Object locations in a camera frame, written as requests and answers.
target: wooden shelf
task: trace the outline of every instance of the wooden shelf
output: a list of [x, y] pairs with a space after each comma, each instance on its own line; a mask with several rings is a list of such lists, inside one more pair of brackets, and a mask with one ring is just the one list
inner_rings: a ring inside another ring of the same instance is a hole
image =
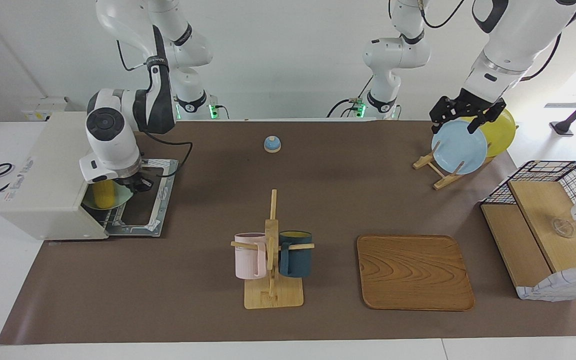
[[482, 205], [481, 210], [515, 287], [534, 287], [551, 275], [517, 205], [487, 204]]
[[567, 214], [573, 205], [562, 185], [550, 181], [511, 181], [509, 186], [551, 271], [576, 268], [576, 233], [567, 239], [557, 235], [552, 225], [555, 217]]

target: wooden tray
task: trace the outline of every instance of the wooden tray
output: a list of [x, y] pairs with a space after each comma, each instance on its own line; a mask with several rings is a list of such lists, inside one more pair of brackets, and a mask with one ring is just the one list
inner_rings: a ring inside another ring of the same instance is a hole
[[465, 312], [475, 305], [462, 253], [445, 235], [361, 235], [363, 301], [372, 309]]

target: black wire basket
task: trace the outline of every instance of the black wire basket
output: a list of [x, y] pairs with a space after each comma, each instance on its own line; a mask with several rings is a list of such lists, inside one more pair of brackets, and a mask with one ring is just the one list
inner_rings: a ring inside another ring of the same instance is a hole
[[517, 204], [509, 182], [559, 182], [576, 204], [576, 161], [529, 161], [502, 182], [487, 198], [486, 204]]

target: wooden stand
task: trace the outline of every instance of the wooden stand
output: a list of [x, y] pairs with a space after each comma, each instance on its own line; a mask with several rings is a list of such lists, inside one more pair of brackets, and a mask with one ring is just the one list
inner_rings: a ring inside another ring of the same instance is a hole
[[[435, 164], [433, 164], [433, 161], [435, 160], [435, 151], [437, 151], [439, 144], [441, 144], [441, 141], [437, 141], [437, 143], [434, 144], [434, 148], [432, 148], [432, 151], [430, 151], [428, 155], [419, 157], [419, 160], [417, 160], [414, 164], [412, 164], [414, 170], [418, 170], [424, 166], [429, 166], [430, 169], [434, 170], [435, 173], [441, 176], [441, 180], [435, 182], [434, 185], [432, 185], [432, 187], [434, 187], [436, 191], [440, 191], [441, 189], [447, 187], [448, 185], [464, 177], [464, 175], [457, 175], [459, 170], [462, 169], [462, 166], [464, 166], [464, 161], [460, 162], [459, 166], [457, 166], [457, 168], [454, 169], [452, 173], [449, 173], [447, 175], [444, 174], [443, 171], [439, 170], [439, 168], [437, 168]], [[486, 161], [484, 161], [482, 166], [485, 166], [489, 162], [493, 161], [493, 159], [494, 157], [486, 157]]]
[[[266, 269], [268, 275], [256, 280], [245, 280], [244, 307], [248, 310], [266, 308], [289, 308], [304, 305], [302, 279], [279, 274], [279, 220], [277, 214], [277, 190], [272, 189], [270, 219], [265, 221]], [[232, 241], [231, 246], [254, 249], [253, 244]], [[315, 244], [293, 244], [288, 250], [313, 249]]]

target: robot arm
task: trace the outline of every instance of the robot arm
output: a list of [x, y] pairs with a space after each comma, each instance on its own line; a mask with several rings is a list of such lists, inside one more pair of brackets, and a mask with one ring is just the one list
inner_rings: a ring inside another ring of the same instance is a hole
[[476, 117], [470, 133], [496, 120], [506, 106], [501, 98], [505, 91], [519, 83], [537, 55], [576, 19], [576, 0], [475, 0], [472, 14], [489, 41], [459, 96], [442, 96], [430, 110], [434, 133], [458, 117]]
[[[96, 2], [99, 23], [117, 39], [143, 53], [150, 82], [147, 89], [137, 91], [101, 89], [90, 99], [86, 132], [93, 152], [79, 161], [87, 183], [115, 180], [133, 192], [148, 191], [153, 185], [140, 173], [141, 156], [133, 132], [169, 132], [176, 118], [171, 78], [183, 78], [184, 73], [194, 71], [185, 67], [205, 65], [212, 60], [206, 39], [193, 34], [192, 27], [178, 11], [178, 3], [179, 0], [149, 0], [147, 4], [139, 0]], [[173, 81], [176, 101], [197, 95], [201, 82], [196, 72], [194, 75], [193, 84], [197, 86]], [[199, 98], [202, 94], [206, 96], [203, 88]]]
[[211, 95], [204, 88], [194, 67], [205, 66], [213, 60], [213, 52], [206, 37], [193, 29], [179, 9], [179, 0], [151, 0], [148, 5], [150, 21], [160, 28], [169, 40], [166, 54], [171, 63], [170, 83], [174, 101], [183, 119], [214, 117]]
[[363, 61], [372, 70], [373, 83], [362, 101], [368, 104], [366, 116], [379, 119], [393, 112], [402, 84], [394, 70], [420, 68], [430, 59], [418, 0], [393, 1], [391, 17], [393, 27], [400, 32], [399, 37], [374, 39], [363, 52]]

